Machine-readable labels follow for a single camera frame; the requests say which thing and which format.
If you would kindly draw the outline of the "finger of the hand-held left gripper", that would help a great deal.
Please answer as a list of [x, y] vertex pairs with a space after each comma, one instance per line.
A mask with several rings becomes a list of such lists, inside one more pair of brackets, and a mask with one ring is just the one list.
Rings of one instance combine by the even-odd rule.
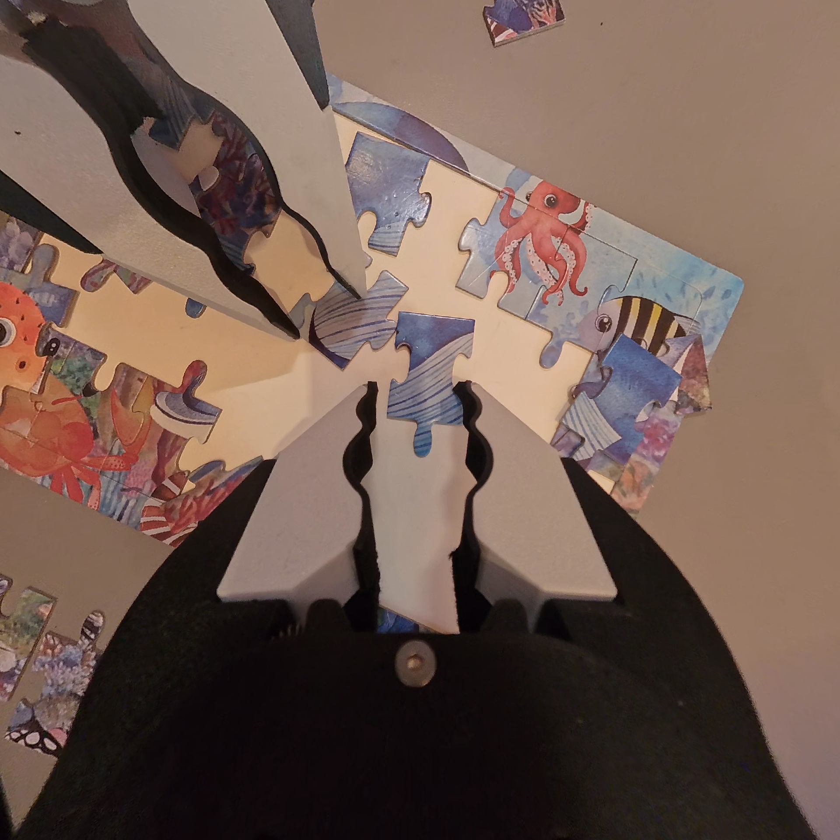
[[332, 268], [363, 296], [366, 257], [333, 112], [320, 108], [268, 4], [130, 1], [129, 8], [175, 73], [255, 135], [286, 205], [314, 226]]
[[167, 160], [144, 165], [136, 140], [155, 103], [92, 29], [2, 27], [2, 173], [41, 227], [270, 333], [300, 333], [214, 230], [168, 194], [191, 198]]

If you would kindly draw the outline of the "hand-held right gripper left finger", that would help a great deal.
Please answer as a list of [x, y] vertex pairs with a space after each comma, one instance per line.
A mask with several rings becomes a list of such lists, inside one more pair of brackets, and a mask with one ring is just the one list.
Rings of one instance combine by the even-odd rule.
[[358, 387], [281, 451], [217, 594], [281, 599], [297, 619], [332, 599], [354, 629], [375, 631], [381, 575], [371, 501], [378, 385]]

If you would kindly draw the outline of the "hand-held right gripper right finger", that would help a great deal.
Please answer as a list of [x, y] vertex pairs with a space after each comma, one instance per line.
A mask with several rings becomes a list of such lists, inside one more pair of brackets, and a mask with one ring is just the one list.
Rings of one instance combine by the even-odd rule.
[[455, 394], [476, 480], [451, 554], [459, 631], [477, 630], [501, 599], [519, 601], [529, 627], [549, 599], [613, 599], [560, 455], [478, 384], [460, 382]]

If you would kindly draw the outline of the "red coral navy puzzle piece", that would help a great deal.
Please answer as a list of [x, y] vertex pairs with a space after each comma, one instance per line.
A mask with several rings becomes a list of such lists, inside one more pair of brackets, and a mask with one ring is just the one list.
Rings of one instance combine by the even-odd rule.
[[119, 278], [123, 285], [135, 295], [139, 294], [152, 283], [151, 279], [129, 268], [120, 266], [109, 259], [101, 259], [81, 277], [80, 288], [87, 292], [98, 291], [104, 286], [110, 276]]

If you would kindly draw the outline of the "blue whale eye puzzle piece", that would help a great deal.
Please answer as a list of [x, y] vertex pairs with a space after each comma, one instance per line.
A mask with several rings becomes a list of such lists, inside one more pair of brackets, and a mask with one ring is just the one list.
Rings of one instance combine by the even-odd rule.
[[355, 135], [345, 165], [357, 217], [376, 216], [368, 246], [396, 256], [409, 223], [424, 225], [432, 197], [419, 192], [429, 159], [399, 144]]

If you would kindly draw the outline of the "orange pufferfish puzzle piece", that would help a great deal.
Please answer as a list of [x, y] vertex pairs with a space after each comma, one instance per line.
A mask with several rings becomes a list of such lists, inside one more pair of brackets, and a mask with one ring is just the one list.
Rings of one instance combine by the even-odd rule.
[[38, 245], [27, 272], [1, 269], [1, 386], [37, 390], [46, 357], [36, 344], [49, 322], [63, 326], [76, 302], [77, 290], [52, 282], [58, 261], [53, 245]]

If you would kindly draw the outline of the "blue and striped puzzle piece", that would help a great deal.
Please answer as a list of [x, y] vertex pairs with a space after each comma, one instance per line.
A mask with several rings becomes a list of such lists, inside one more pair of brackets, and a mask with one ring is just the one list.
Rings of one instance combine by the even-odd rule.
[[463, 407], [453, 391], [455, 358], [470, 356], [475, 320], [402, 311], [399, 313], [395, 346], [411, 351], [404, 382], [393, 380], [387, 416], [414, 421], [414, 453], [428, 455], [432, 447], [432, 425], [461, 424]]

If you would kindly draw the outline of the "purple and navy puzzle piece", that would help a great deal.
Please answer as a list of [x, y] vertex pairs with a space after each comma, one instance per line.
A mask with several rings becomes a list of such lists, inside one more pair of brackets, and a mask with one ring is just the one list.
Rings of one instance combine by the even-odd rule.
[[711, 409], [707, 358], [703, 345], [699, 334], [673, 338], [667, 342], [668, 351], [662, 356], [662, 361], [681, 375], [676, 396], [672, 398], [675, 402], [675, 415], [680, 417]]

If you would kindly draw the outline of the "grey blue red-striped puzzle piece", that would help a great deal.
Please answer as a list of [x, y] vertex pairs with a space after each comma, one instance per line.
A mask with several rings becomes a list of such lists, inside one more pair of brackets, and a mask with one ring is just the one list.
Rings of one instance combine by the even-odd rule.
[[565, 20], [560, 1], [495, 1], [482, 14], [494, 47], [560, 26]]

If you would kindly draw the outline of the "pale striped whale puzzle piece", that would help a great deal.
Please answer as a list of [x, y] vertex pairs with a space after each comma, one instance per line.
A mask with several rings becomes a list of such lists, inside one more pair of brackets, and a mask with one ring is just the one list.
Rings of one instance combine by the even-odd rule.
[[408, 292], [408, 287], [384, 270], [363, 298], [353, 297], [341, 285], [313, 305], [308, 340], [322, 355], [344, 370], [364, 343], [381, 349], [396, 331], [387, 315]]

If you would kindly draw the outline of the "pile of loose puzzle pieces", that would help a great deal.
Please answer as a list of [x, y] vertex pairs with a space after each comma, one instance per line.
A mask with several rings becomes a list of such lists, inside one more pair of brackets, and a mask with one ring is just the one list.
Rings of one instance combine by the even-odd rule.
[[6, 740], [53, 758], [61, 755], [81, 699], [98, 663], [96, 643], [105, 615], [91, 612], [77, 639], [46, 631], [56, 599], [31, 587], [15, 609], [1, 615], [1, 701], [10, 701], [26, 669], [44, 676], [37, 700], [20, 700], [4, 734]]

